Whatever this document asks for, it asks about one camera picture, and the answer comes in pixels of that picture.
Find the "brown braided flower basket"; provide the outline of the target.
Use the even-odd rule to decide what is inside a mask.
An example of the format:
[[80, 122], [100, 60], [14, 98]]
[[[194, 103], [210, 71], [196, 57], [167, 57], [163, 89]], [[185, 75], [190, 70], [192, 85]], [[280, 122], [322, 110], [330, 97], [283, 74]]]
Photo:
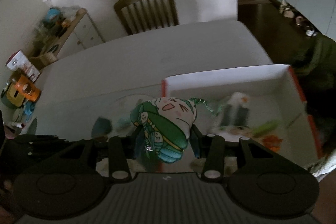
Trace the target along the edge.
[[262, 145], [270, 149], [271, 151], [278, 153], [281, 149], [283, 139], [277, 135], [267, 135], [262, 138]]

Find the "white green tissue pack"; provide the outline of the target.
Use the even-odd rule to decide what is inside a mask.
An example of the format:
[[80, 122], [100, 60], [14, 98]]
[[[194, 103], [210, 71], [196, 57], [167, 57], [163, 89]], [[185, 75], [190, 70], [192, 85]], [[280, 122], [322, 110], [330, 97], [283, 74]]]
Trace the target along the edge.
[[249, 116], [250, 97], [241, 92], [232, 94], [224, 104], [220, 111], [220, 126], [244, 127], [247, 125]]

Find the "green wrapped ribbon stick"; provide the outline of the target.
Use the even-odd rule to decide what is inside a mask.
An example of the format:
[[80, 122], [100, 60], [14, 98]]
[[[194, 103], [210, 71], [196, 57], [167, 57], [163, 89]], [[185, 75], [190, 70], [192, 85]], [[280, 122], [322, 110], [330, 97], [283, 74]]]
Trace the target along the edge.
[[209, 101], [203, 99], [203, 98], [190, 98], [190, 101], [192, 101], [196, 106], [197, 105], [202, 105], [212, 116], [218, 116], [222, 110], [223, 110], [223, 105], [219, 104], [216, 107], [210, 106]]

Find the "lime green paper roll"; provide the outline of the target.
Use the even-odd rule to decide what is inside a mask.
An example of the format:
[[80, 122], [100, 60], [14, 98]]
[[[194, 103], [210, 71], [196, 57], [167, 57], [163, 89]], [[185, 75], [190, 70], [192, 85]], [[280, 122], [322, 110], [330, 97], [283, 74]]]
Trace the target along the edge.
[[277, 120], [268, 121], [252, 130], [252, 134], [254, 136], [257, 135], [264, 135], [267, 134], [273, 130], [275, 130], [278, 127], [279, 122]]

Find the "red and white cardboard box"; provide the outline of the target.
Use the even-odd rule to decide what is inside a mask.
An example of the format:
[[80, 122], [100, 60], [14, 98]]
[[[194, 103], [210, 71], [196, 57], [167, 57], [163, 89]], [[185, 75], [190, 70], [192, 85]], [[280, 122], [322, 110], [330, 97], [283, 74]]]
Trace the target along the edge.
[[[323, 157], [313, 118], [306, 114], [305, 97], [289, 65], [273, 64], [220, 69], [167, 77], [162, 81], [165, 97], [203, 98], [216, 107], [235, 92], [250, 97], [247, 126], [279, 122], [275, 134], [283, 139], [280, 155], [300, 166]], [[197, 106], [195, 124], [201, 133], [209, 132], [215, 121], [202, 105]]]

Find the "orange toy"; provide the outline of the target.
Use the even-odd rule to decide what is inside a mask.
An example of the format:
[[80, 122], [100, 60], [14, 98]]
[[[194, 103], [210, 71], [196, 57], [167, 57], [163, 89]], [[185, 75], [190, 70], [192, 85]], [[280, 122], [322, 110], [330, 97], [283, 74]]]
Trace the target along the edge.
[[13, 73], [1, 92], [1, 102], [9, 109], [18, 109], [24, 102], [37, 102], [41, 91], [21, 73]]

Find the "red white carton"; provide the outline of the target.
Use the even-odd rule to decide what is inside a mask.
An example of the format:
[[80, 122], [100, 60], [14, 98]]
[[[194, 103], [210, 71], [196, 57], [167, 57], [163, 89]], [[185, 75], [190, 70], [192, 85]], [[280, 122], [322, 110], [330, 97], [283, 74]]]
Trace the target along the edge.
[[10, 56], [6, 62], [6, 66], [13, 72], [21, 71], [33, 83], [41, 74], [21, 50], [18, 50]]

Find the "small white side cabinet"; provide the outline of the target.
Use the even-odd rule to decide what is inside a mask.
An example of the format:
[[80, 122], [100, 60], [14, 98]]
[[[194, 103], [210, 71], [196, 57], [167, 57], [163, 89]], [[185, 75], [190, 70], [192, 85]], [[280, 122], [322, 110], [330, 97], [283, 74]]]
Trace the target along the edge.
[[105, 43], [100, 31], [85, 8], [77, 10], [63, 36], [46, 44], [41, 53], [29, 60], [38, 70], [75, 53]]

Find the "dark green fabric chair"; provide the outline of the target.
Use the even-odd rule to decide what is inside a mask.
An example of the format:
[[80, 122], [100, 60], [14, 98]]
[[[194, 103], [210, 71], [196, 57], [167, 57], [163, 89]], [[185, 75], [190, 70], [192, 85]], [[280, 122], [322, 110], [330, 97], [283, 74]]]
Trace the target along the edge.
[[304, 41], [291, 63], [307, 99], [322, 150], [335, 149], [335, 41], [317, 34]]

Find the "dark wooden chair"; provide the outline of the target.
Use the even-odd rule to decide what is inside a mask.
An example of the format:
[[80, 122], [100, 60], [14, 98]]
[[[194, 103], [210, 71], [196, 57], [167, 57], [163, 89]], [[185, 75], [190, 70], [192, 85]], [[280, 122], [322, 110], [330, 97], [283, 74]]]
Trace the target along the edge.
[[175, 0], [119, 0], [114, 11], [128, 35], [179, 25]]

